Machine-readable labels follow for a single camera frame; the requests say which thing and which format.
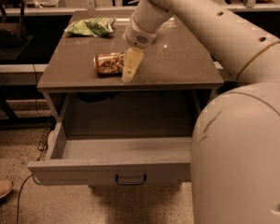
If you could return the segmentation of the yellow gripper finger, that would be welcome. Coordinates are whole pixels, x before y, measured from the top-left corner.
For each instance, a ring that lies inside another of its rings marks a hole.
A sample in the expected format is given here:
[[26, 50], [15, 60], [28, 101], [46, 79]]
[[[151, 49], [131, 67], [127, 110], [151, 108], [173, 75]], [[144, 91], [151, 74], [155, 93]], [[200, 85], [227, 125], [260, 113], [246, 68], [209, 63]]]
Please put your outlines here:
[[122, 69], [122, 80], [125, 83], [129, 83], [133, 80], [133, 77], [143, 57], [144, 52], [140, 48], [131, 47], [126, 50]]

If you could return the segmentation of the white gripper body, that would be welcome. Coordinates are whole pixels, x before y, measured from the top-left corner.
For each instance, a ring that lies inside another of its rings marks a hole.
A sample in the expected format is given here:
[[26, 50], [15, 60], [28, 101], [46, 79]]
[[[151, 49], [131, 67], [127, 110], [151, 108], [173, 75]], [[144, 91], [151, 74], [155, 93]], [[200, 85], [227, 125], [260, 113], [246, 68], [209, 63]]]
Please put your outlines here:
[[133, 17], [130, 17], [122, 38], [132, 47], [145, 49], [153, 43], [156, 36], [156, 33], [149, 33], [142, 30], [135, 23]]

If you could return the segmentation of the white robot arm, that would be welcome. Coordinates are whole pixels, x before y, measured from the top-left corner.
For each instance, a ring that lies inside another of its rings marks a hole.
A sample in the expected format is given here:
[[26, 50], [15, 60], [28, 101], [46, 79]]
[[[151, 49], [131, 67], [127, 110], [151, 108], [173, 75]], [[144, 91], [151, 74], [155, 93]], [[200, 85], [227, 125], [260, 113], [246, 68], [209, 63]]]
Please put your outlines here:
[[194, 224], [280, 224], [280, 38], [212, 0], [140, 0], [124, 37], [152, 42], [171, 16], [239, 85], [193, 130]]

